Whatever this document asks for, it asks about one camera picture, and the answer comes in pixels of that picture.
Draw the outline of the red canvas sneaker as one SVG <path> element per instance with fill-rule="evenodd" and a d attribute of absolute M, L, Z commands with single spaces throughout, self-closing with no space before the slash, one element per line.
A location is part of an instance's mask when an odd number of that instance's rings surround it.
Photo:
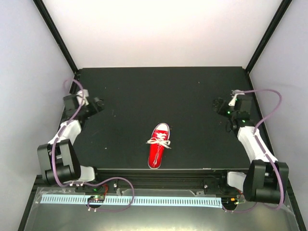
<path fill-rule="evenodd" d="M 169 135 L 170 135 L 170 128 L 169 128 L 168 124 L 166 124 L 166 123 L 158 124 L 154 128 L 153 132 L 155 130 L 168 131 Z M 165 149 L 166 148 L 163 147 L 163 146 L 159 146 L 157 144 L 150 144 L 150 152 L 149 152 L 149 157 L 148 157 L 149 168 L 151 168 L 151 169 L 160 168 L 161 163 L 162 163 L 163 153 L 164 153 Z"/>

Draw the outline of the white shoelace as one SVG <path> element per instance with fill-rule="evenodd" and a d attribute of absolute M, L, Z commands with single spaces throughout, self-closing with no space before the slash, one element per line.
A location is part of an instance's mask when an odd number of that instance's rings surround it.
<path fill-rule="evenodd" d="M 152 134 L 152 137 L 146 142 L 147 144 L 157 144 L 163 146 L 167 149 L 170 149 L 169 132 L 162 130 L 155 130 Z"/>

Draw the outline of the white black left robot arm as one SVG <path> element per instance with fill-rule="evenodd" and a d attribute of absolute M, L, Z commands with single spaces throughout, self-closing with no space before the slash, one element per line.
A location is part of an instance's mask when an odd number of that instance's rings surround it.
<path fill-rule="evenodd" d="M 86 120 L 104 109 L 103 100 L 90 98 L 86 89 L 63 97 L 64 111 L 59 130 L 47 144 L 37 148 L 43 181 L 48 185 L 78 186 L 86 182 L 92 192 L 103 188 L 103 179 L 95 175 L 93 167 L 82 166 L 73 144 L 84 128 Z"/>

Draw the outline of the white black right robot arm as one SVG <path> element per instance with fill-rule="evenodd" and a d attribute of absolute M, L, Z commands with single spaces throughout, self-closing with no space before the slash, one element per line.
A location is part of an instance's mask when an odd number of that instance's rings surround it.
<path fill-rule="evenodd" d="M 228 171 L 219 181 L 219 189 L 229 194 L 235 189 L 251 202 L 281 205 L 286 194 L 289 167 L 270 152 L 261 138 L 258 127 L 250 118 L 250 91 L 234 90 L 229 101 L 217 98 L 212 109 L 227 118 L 228 131 L 233 132 L 250 161 L 247 173 Z"/>

